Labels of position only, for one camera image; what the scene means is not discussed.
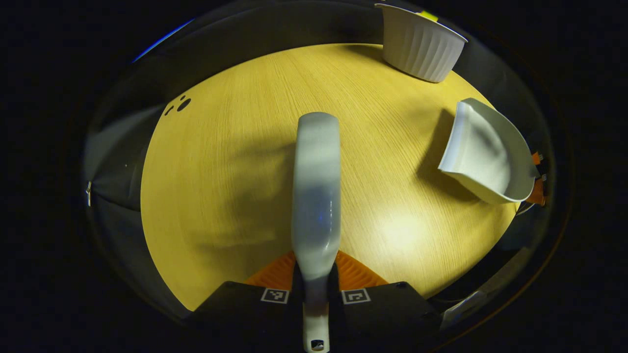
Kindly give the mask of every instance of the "round wooden tabletop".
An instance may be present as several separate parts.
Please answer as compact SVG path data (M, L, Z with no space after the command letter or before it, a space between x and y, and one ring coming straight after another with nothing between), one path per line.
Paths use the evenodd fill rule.
M389 282L438 293L517 207L480 201L437 169L469 97L490 105L455 72L422 81L370 44L295 48L204 80L168 104L146 155L141 215L157 269L194 310L288 252L297 122L322 111L340 121L340 249Z

